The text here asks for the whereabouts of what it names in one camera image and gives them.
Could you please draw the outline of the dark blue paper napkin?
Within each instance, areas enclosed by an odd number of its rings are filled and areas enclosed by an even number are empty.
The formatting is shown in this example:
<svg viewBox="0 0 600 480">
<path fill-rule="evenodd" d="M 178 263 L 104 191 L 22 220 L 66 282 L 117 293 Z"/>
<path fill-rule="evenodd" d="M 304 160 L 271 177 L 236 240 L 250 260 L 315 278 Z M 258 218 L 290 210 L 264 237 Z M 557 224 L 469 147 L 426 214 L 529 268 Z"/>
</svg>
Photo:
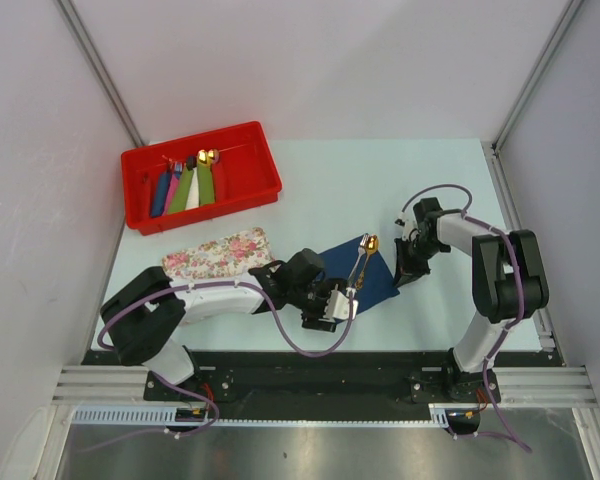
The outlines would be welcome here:
<svg viewBox="0 0 600 480">
<path fill-rule="evenodd" d="M 360 235 L 320 253 L 325 264 L 327 277 L 347 278 L 358 259 L 358 247 L 363 236 Z M 365 269 L 364 283 L 357 290 L 358 313 L 363 313 L 376 305 L 399 295 L 393 285 L 393 275 L 382 255 L 372 255 Z"/>
</svg>

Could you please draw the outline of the gold spoon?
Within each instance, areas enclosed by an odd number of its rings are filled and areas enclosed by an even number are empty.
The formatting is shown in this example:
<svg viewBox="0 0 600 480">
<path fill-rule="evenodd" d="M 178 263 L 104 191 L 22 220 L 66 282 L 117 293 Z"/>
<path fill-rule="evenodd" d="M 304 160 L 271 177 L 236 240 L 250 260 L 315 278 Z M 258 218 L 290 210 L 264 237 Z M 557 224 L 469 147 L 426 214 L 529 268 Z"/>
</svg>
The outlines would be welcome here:
<svg viewBox="0 0 600 480">
<path fill-rule="evenodd" d="M 378 249 L 379 249 L 378 236 L 370 235 L 368 237 L 368 239 L 365 241 L 363 248 L 365 251 L 365 260 L 364 260 L 362 269 L 361 269 L 361 271 L 356 279 L 356 282 L 355 282 L 355 288 L 357 290 L 361 290 L 363 288 L 367 266 L 370 262 L 371 257 L 378 252 Z"/>
</svg>

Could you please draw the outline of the silver fork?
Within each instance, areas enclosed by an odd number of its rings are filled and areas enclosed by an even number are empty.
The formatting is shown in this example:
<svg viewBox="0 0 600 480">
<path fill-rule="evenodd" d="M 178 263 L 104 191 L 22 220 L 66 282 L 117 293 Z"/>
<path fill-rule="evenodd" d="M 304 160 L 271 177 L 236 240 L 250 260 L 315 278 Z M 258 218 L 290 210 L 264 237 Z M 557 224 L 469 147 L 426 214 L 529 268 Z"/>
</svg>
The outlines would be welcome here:
<svg viewBox="0 0 600 480">
<path fill-rule="evenodd" d="M 367 255 L 368 253 L 368 247 L 369 247 L 369 241 L 371 239 L 371 235 L 369 233 L 365 233 L 359 242 L 358 248 L 357 248 L 357 259 L 349 273 L 349 276 L 347 278 L 347 288 L 352 288 L 355 278 L 356 278 L 356 274 L 358 272 L 361 260 Z"/>
</svg>

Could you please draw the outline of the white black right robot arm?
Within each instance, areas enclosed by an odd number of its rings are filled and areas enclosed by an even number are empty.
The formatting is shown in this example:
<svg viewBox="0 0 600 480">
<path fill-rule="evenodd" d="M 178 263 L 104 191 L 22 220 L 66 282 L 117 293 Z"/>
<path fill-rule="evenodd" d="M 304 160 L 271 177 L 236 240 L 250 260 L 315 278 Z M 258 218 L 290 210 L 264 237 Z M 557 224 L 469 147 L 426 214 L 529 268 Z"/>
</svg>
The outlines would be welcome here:
<svg viewBox="0 0 600 480">
<path fill-rule="evenodd" d="M 414 229 L 395 241 L 395 287 L 429 275 L 435 255 L 459 250 L 471 259 L 476 312 L 440 366 L 410 375 L 411 398 L 415 403 L 498 399 L 497 354 L 509 334 L 549 300 L 537 237 L 530 230 L 505 232 L 460 209 L 445 210 L 435 197 L 418 201 L 413 213 Z"/>
</svg>

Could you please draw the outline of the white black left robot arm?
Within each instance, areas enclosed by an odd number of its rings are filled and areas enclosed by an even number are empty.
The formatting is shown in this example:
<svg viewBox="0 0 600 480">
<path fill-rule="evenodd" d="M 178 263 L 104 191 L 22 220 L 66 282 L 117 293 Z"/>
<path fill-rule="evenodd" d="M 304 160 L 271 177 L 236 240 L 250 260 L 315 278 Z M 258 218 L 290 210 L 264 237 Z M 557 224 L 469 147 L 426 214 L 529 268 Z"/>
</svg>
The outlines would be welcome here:
<svg viewBox="0 0 600 480">
<path fill-rule="evenodd" d="M 186 347 L 173 335 L 186 321 L 225 314 L 277 316 L 296 308 L 302 323 L 323 331 L 352 325 L 357 291 L 344 278 L 329 278 L 323 259 L 305 248 L 290 260 L 275 260 L 224 278 L 186 280 L 149 267 L 100 309 L 98 346 L 112 351 L 123 366 L 143 366 L 177 398 L 194 397 L 201 376 Z"/>
</svg>

